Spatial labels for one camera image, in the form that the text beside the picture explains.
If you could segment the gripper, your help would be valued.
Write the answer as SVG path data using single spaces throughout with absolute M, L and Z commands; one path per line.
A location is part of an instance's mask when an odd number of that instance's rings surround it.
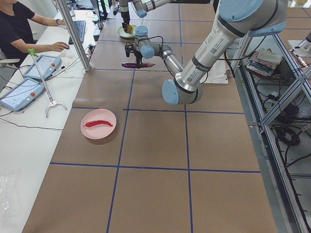
M 130 23 L 129 11 L 121 12 L 121 17 L 123 18 L 122 28 L 124 31 L 127 31 L 127 23 Z
M 139 69 L 142 66 L 142 58 L 143 58 L 143 56 L 140 53 L 140 51 L 137 51 L 137 50 L 134 52 L 134 55 L 136 57 L 137 68 Z

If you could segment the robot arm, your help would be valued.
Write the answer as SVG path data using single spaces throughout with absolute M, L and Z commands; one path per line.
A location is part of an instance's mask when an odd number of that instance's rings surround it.
M 125 33 L 129 34 L 133 31 L 133 26 L 130 24 L 129 3 L 132 4 L 136 14 L 139 18 L 147 16 L 149 11 L 155 10 L 165 4 L 208 4 L 210 3 L 214 12 L 218 8 L 218 0 L 118 0 L 118 10 L 123 19 L 122 28 Z
M 174 74 L 162 85 L 162 97 L 171 105 L 197 102 L 203 92 L 200 80 L 237 38 L 266 36 L 281 32 L 286 25 L 285 0 L 221 0 L 212 30 L 185 67 L 182 67 L 168 46 L 150 42 L 148 29 L 137 26 L 136 51 L 148 59 L 160 56 Z

